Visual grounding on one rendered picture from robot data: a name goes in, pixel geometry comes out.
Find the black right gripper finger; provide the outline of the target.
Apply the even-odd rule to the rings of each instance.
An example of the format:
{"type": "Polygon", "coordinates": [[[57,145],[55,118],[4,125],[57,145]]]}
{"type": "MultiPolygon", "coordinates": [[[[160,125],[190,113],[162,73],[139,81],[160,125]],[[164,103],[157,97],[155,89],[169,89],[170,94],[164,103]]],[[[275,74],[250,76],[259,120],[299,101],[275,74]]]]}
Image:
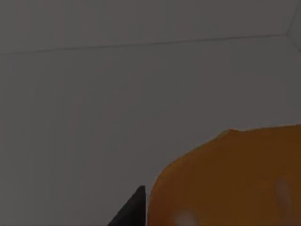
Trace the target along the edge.
{"type": "Polygon", "coordinates": [[[139,186],[107,226],[146,226],[146,190],[139,186]]]}

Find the orange bread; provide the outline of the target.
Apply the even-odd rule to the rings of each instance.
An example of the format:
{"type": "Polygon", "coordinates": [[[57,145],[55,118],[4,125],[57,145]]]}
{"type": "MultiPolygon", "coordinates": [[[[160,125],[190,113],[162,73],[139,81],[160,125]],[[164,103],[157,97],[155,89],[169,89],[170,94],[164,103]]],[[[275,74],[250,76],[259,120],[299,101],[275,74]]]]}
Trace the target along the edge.
{"type": "Polygon", "coordinates": [[[229,129],[177,158],[147,226],[301,226],[301,125],[229,129]]]}

